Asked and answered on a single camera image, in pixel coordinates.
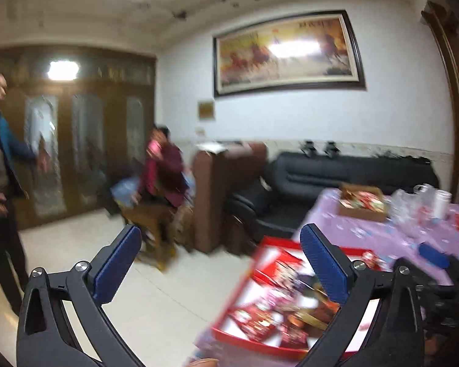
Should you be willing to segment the person's right hand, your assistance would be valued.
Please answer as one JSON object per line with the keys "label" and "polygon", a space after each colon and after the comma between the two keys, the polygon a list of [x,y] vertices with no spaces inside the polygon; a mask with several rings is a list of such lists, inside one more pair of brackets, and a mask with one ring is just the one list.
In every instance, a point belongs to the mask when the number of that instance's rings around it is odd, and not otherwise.
{"label": "person's right hand", "polygon": [[213,358],[199,359],[190,362],[187,367],[218,367],[219,360]]}

